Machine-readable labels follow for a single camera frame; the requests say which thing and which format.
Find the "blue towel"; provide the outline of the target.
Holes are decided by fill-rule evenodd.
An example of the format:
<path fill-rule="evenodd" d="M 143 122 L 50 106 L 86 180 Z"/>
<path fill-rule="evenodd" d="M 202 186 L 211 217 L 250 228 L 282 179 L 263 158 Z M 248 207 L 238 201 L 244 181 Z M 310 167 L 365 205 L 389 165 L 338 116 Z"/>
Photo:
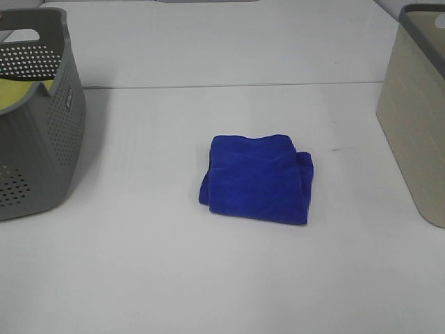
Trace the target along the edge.
<path fill-rule="evenodd" d="M 305 225 L 313 178 L 312 156 L 287 135 L 218 135 L 198 200 L 214 214 Z"/>

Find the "grey perforated plastic basket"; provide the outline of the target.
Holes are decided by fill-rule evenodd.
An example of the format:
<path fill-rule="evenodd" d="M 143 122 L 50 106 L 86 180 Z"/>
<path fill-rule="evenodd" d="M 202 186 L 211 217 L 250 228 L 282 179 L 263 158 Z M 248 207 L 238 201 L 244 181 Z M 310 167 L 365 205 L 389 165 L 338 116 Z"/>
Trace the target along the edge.
<path fill-rule="evenodd" d="M 1 43 L 1 79 L 53 79 L 42 111 L 1 115 L 1 219 L 47 211 L 66 197 L 79 157 L 86 101 L 59 8 L 1 12 L 1 29 L 30 29 L 35 40 Z"/>

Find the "beige basket with grey rim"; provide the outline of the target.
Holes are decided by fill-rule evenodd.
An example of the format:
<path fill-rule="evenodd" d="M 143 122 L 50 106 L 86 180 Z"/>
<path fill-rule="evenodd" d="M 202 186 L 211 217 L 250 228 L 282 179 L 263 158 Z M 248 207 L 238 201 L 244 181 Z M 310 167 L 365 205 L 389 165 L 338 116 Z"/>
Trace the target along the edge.
<path fill-rule="evenodd" d="M 418 212 L 444 227 L 444 4 L 401 8 L 376 115 Z"/>

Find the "yellow-green towel in basket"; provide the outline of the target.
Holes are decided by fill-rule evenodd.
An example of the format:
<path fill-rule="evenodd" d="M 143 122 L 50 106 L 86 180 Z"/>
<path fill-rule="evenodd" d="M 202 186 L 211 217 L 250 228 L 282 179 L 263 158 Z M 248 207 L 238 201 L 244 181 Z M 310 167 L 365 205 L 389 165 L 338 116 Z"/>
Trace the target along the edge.
<path fill-rule="evenodd" d="M 49 90 L 53 79 L 37 81 L 16 81 L 1 79 L 1 115 L 22 111 L 42 111 L 50 101 Z"/>

